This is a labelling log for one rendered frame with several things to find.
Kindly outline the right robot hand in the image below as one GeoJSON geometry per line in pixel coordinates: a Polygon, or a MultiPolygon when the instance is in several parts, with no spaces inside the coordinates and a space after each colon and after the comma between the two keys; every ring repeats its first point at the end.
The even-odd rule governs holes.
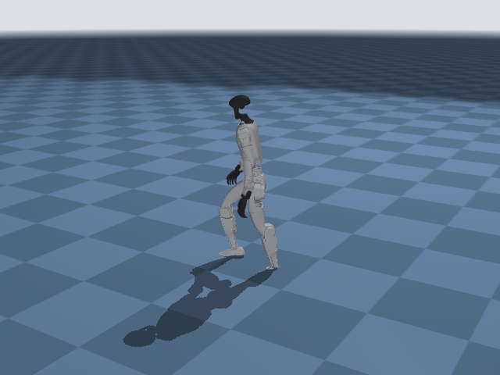
{"type": "Polygon", "coordinates": [[[241,168],[241,165],[238,164],[236,167],[235,167],[235,170],[233,170],[231,173],[229,173],[227,175],[227,184],[230,184],[231,185],[231,179],[232,179],[232,184],[234,185],[234,182],[235,184],[237,184],[236,180],[237,180],[237,177],[240,173],[242,173],[243,171],[239,171],[239,169],[241,168]]]}

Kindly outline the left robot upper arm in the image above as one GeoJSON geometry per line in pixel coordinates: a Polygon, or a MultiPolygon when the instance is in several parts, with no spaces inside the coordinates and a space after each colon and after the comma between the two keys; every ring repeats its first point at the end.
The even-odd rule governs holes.
{"type": "Polygon", "coordinates": [[[241,143],[242,151],[246,157],[247,160],[251,162],[252,169],[255,167],[255,157],[252,149],[252,143],[251,143],[251,133],[248,130],[247,127],[242,128],[239,130],[237,133],[238,140],[241,143]]]}

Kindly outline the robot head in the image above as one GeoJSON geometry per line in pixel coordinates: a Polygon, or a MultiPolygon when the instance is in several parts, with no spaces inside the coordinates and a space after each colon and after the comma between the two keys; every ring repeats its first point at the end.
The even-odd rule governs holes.
{"type": "MultiPolygon", "coordinates": [[[[246,105],[249,104],[250,99],[245,95],[237,95],[229,101],[229,105],[234,109],[235,119],[241,119],[241,121],[244,121],[245,124],[253,124],[254,121],[251,120],[247,114],[239,113],[239,109],[243,109],[246,105]]],[[[239,125],[241,125],[241,123],[239,125]]]]}

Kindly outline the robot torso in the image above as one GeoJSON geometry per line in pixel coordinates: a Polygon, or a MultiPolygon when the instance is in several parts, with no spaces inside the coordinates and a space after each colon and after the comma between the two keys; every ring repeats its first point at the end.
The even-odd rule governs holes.
{"type": "Polygon", "coordinates": [[[236,141],[237,141],[237,145],[239,147],[243,162],[244,162],[244,160],[246,160],[246,157],[242,151],[241,143],[238,140],[238,132],[240,129],[247,127],[251,133],[251,136],[252,136],[251,143],[252,143],[252,149],[253,149],[253,153],[254,153],[254,157],[255,157],[255,167],[252,169],[253,172],[255,172],[255,175],[253,177],[253,186],[254,186],[255,182],[260,182],[260,184],[262,186],[264,186],[264,188],[266,189],[266,177],[265,177],[264,173],[262,172],[262,168],[260,166],[258,166],[258,165],[262,164],[263,154],[262,154],[257,124],[255,121],[253,122],[253,124],[251,124],[251,123],[245,124],[244,121],[241,121],[241,125],[239,125],[239,124],[237,125],[237,130],[236,130],[236,141]]]}

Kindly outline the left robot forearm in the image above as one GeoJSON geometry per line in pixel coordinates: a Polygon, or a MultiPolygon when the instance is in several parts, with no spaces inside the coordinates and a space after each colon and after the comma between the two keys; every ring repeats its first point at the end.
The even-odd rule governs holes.
{"type": "Polygon", "coordinates": [[[244,168],[245,178],[244,178],[244,188],[242,190],[242,194],[246,196],[247,191],[251,191],[252,193],[253,177],[255,175],[255,172],[253,172],[252,170],[251,162],[247,159],[243,162],[243,168],[244,168]]]}

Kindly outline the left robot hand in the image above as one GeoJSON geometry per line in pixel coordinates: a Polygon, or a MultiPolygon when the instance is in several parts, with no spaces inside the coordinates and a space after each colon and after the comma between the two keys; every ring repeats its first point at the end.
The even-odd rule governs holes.
{"type": "Polygon", "coordinates": [[[247,218],[247,216],[245,216],[245,207],[247,204],[247,199],[250,199],[250,196],[251,196],[251,191],[247,191],[246,196],[241,194],[242,198],[240,199],[240,201],[237,205],[237,207],[238,207],[237,213],[240,215],[240,217],[247,218]]]}

